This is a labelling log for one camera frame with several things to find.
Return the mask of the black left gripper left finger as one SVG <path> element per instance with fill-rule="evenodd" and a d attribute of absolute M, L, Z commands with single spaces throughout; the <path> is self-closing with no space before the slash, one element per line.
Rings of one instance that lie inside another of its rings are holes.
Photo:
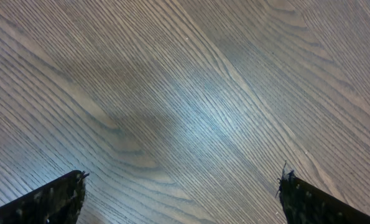
<path fill-rule="evenodd" d="M 0 224 L 76 224 L 88 174 L 73 170 L 0 207 Z"/>

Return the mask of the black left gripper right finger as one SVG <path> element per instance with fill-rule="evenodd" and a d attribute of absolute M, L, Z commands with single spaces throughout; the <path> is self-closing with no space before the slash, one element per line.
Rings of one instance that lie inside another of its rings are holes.
<path fill-rule="evenodd" d="M 288 224 L 370 224 L 370 215 L 298 178 L 283 166 L 276 195 Z"/>

